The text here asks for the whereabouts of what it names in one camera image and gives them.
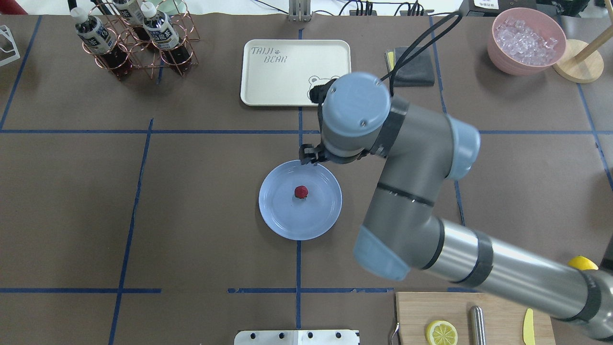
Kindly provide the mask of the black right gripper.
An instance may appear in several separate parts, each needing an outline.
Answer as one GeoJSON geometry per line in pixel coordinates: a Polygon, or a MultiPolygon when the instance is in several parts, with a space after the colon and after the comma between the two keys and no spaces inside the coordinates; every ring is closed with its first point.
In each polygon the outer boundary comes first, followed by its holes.
{"type": "Polygon", "coordinates": [[[331,161],[334,156],[324,144],[300,146],[298,152],[301,165],[324,163],[331,161]]]}

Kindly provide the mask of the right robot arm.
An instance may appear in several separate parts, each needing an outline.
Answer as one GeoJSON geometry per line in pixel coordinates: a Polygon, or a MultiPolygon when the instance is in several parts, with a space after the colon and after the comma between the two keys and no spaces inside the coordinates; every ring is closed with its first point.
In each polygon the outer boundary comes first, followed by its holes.
{"type": "Polygon", "coordinates": [[[463,288],[534,308],[612,342],[612,275],[580,270],[432,214],[445,180],[462,179],[477,159],[475,127],[392,96],[365,72],[309,90],[320,144],[304,144],[302,164],[385,159],[354,245],[370,273],[404,280],[412,268],[463,288]]]}

